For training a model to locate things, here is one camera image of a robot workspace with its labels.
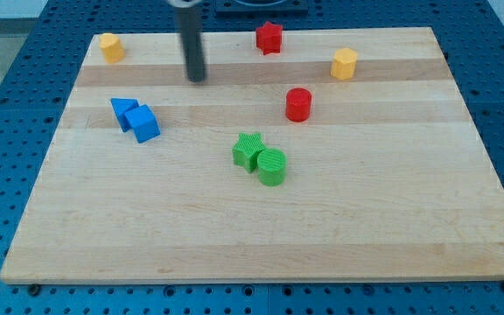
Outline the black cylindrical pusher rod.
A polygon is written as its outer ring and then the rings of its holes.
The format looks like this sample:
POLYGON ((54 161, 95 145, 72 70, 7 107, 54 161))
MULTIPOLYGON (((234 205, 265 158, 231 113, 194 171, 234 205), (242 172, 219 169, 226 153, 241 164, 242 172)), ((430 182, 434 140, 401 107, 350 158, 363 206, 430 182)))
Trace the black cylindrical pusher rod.
POLYGON ((186 77, 191 82, 201 82, 207 77, 207 68, 198 3, 175 3, 174 9, 185 57, 186 77))

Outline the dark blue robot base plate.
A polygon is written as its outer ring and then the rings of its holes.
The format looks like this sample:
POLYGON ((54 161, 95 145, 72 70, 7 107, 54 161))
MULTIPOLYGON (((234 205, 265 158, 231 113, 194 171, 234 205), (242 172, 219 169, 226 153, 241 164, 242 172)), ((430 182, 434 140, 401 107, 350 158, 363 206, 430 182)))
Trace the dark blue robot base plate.
POLYGON ((308 0, 214 0, 217 18, 256 18, 278 15, 307 15, 308 0))

